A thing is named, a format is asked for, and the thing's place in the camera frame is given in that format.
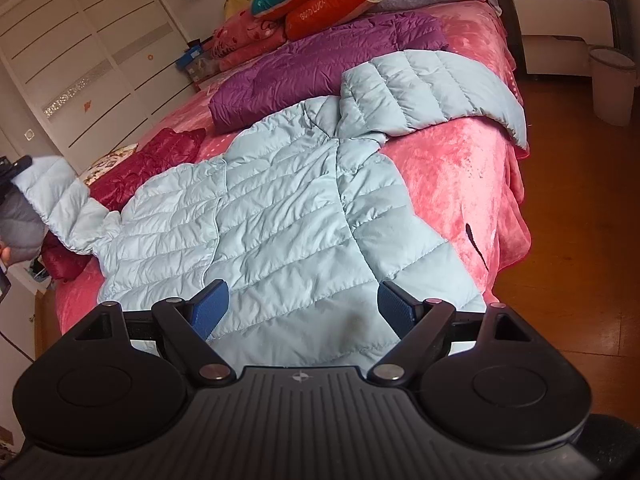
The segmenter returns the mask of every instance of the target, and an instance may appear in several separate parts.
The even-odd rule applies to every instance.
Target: gray sleeve
[[[45,234],[40,216],[17,187],[12,186],[0,204],[0,238],[11,247],[11,263],[38,256]]]

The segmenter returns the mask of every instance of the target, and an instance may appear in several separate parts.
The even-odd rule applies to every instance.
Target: white wardrobe
[[[186,43],[157,0],[23,0],[0,16],[0,58],[76,171],[193,95]]]

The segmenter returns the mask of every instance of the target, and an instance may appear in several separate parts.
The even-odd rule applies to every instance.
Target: cable
[[[25,354],[25,352],[23,352],[22,349],[16,343],[14,343],[7,336],[5,336],[4,333],[2,332],[2,330],[0,330],[0,336],[2,336],[2,339],[7,341],[12,347],[14,347],[18,352],[20,352],[22,355],[24,355],[29,361],[31,361],[32,363],[35,362],[27,354]]]

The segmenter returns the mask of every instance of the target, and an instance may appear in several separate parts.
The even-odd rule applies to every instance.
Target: light blue puffer jacket
[[[386,135],[480,115],[526,146],[522,107],[482,64],[395,52],[346,71],[340,98],[286,108],[224,155],[153,177],[122,214],[89,198],[59,157],[14,182],[63,244],[98,257],[99,301],[150,308],[221,278],[229,310],[210,343],[237,370],[366,369],[397,341],[377,311],[381,280],[484,310],[452,245],[414,214],[395,165],[377,153]]]

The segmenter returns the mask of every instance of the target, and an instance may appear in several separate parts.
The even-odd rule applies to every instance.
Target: blue gripper pad
[[[206,340],[229,308],[229,287],[226,282],[215,280],[191,298],[191,301],[193,302],[191,326],[201,338]]]
[[[416,324],[414,307],[385,285],[385,282],[378,287],[378,310],[400,339]]]

